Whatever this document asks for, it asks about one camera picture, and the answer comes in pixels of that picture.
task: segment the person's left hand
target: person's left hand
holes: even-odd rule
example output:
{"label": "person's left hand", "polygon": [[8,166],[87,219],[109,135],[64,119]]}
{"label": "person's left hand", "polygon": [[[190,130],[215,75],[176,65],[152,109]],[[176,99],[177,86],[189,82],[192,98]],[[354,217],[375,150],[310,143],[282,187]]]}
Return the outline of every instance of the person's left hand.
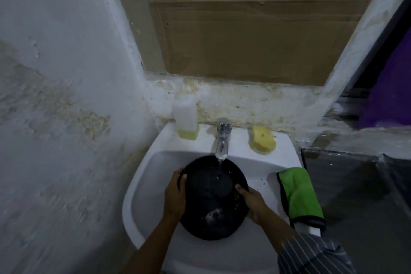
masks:
{"label": "person's left hand", "polygon": [[163,219],[178,223],[185,210],[185,183],[187,175],[183,175],[180,180],[180,190],[178,190],[177,180],[182,169],[173,173],[170,183],[165,191]]}

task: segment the striped shirt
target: striped shirt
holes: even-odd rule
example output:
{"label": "striped shirt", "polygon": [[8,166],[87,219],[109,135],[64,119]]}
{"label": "striped shirt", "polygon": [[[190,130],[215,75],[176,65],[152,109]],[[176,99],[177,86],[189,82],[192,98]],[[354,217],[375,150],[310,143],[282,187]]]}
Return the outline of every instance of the striped shirt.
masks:
{"label": "striped shirt", "polygon": [[282,243],[280,274],[355,274],[340,243],[311,234],[298,234]]}

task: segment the plastic bottle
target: plastic bottle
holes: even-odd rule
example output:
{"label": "plastic bottle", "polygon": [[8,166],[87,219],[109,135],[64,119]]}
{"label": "plastic bottle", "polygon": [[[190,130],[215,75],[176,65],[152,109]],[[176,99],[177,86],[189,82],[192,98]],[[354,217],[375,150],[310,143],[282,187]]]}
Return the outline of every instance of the plastic bottle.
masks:
{"label": "plastic bottle", "polygon": [[200,130],[197,116],[196,98],[185,91],[176,94],[173,104],[178,135],[187,140],[195,140]]}

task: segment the chrome faucet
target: chrome faucet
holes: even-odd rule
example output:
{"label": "chrome faucet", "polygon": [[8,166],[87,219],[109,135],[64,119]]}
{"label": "chrome faucet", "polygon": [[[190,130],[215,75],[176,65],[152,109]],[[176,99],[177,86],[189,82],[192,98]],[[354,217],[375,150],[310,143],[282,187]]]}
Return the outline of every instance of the chrome faucet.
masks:
{"label": "chrome faucet", "polygon": [[229,154],[230,134],[233,127],[227,118],[220,118],[217,121],[217,147],[215,157],[223,161]]}

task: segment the green cloth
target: green cloth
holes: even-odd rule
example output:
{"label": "green cloth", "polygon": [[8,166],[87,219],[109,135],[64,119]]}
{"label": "green cloth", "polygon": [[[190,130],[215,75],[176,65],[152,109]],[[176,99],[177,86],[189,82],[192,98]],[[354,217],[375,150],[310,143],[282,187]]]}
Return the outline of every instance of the green cloth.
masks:
{"label": "green cloth", "polygon": [[311,226],[319,227],[320,223],[325,229],[323,210],[318,203],[310,176],[306,169],[293,167],[277,174],[278,181],[282,186],[281,202],[286,214],[292,223],[302,222]]}

